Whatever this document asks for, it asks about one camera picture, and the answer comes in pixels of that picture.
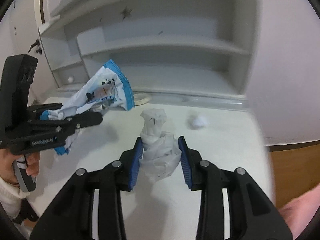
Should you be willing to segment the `person left hand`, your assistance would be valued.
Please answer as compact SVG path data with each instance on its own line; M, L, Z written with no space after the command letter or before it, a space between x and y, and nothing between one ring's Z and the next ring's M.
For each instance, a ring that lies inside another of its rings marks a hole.
M20 187L18 173L20 166L28 176L37 177L40 171L40 153L34 152L27 156L25 163L19 164L23 155L13 155L9 149L1 148L1 178L14 187Z

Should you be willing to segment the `person right hand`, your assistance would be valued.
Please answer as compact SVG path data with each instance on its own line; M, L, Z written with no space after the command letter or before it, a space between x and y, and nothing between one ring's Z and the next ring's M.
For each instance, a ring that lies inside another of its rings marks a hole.
M303 232L319 208L319 184L300 197L293 198L279 209L279 213L291 230L293 239Z

